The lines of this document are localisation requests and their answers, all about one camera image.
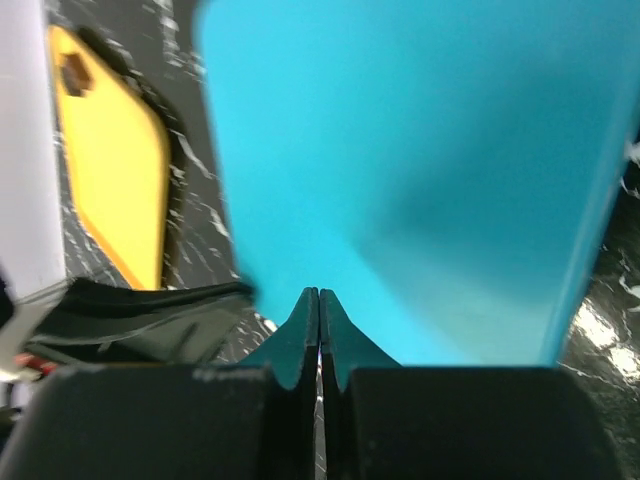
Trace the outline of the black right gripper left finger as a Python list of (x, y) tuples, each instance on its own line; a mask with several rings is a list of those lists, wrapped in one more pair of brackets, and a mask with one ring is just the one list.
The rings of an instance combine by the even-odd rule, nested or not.
[(72, 366), (46, 379), (5, 479), (309, 479), (319, 295), (232, 365)]

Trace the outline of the teal tin lid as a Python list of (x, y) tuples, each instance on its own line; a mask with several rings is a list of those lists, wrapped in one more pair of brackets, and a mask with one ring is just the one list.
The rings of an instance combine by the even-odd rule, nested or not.
[(635, 1), (206, 1), (240, 274), (413, 365), (550, 365), (639, 123)]

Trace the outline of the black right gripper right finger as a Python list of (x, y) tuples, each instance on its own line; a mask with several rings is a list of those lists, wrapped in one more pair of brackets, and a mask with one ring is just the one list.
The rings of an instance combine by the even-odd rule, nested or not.
[(588, 396), (545, 367), (404, 367), (319, 295), (331, 479), (618, 479)]

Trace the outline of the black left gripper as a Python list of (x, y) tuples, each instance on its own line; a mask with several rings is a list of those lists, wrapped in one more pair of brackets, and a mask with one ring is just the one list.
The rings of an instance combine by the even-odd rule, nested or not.
[(209, 363), (252, 300), (241, 281), (142, 291), (76, 279), (37, 304), (22, 350), (58, 364)]

